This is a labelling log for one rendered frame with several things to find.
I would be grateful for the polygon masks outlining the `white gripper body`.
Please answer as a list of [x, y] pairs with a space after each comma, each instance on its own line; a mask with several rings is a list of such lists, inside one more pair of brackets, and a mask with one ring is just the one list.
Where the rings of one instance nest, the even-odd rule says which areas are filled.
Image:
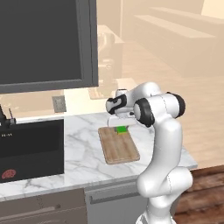
[[137, 120], [133, 117], [117, 117], [117, 116], [111, 116], [108, 119], [108, 126], [109, 127], [120, 127], [120, 126], [130, 126], [135, 125], [137, 123]]

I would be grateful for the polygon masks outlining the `green and yellow sponge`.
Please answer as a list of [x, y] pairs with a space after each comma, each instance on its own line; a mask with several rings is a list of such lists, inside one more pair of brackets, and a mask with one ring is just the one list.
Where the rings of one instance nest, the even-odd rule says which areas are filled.
[[116, 128], [116, 133], [117, 133], [118, 135], [125, 134], [125, 133], [127, 133], [127, 132], [128, 132], [128, 127], [127, 127], [127, 126], [118, 126], [118, 127]]

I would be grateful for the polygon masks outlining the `wooden cutting board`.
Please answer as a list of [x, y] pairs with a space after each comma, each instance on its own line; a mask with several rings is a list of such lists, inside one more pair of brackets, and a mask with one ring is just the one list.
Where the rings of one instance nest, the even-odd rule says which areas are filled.
[[108, 165], [117, 165], [138, 161], [139, 152], [128, 131], [117, 133], [115, 128], [102, 127], [98, 129], [102, 151]]

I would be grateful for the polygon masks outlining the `grey dishwasher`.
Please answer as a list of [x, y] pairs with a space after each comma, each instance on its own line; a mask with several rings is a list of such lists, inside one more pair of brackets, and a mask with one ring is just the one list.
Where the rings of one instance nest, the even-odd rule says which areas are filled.
[[86, 189], [87, 224], [136, 224], [147, 205], [147, 199], [141, 195], [93, 205], [89, 203], [89, 196], [99, 199], [135, 192], [134, 182]]

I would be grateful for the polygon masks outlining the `black hob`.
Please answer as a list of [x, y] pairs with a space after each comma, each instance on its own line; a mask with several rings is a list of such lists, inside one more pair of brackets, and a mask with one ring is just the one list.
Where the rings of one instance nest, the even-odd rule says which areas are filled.
[[0, 128], [0, 183], [63, 173], [63, 119]]

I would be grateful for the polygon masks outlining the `beige sofa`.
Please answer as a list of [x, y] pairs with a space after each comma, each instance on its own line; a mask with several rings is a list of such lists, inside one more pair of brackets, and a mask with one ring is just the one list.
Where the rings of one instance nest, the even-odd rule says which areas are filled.
[[224, 18], [205, 0], [123, 0], [122, 36], [184, 76], [224, 75]]

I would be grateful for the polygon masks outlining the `black stove knob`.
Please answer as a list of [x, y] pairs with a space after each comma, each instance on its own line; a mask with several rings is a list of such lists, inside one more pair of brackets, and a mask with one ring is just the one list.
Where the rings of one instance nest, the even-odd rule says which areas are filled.
[[15, 125], [17, 121], [16, 121], [16, 118], [13, 116], [10, 108], [9, 108], [9, 112], [10, 112], [10, 125]]

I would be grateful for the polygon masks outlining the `brown drawer front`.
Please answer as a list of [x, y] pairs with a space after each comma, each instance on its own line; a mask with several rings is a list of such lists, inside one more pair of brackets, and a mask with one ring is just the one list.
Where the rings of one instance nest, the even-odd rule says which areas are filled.
[[84, 190], [0, 202], [0, 224], [88, 224]]

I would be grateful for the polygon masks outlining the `grey wall socket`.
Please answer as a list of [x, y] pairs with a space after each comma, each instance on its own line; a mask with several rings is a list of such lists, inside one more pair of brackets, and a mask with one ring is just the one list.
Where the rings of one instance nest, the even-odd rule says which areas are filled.
[[53, 96], [52, 103], [55, 113], [64, 113], [67, 111], [65, 96]]

